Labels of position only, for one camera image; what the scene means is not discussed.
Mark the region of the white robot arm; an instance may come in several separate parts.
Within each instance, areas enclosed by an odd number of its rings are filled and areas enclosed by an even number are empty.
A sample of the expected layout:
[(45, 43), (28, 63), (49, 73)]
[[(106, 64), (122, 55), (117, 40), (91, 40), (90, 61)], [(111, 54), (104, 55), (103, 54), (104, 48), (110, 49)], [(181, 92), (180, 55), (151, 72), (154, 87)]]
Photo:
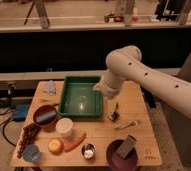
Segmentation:
[(191, 119), (191, 83), (154, 70), (141, 62), (136, 46), (111, 51), (106, 57), (107, 70), (93, 89), (106, 97), (115, 97), (126, 80), (134, 81)]

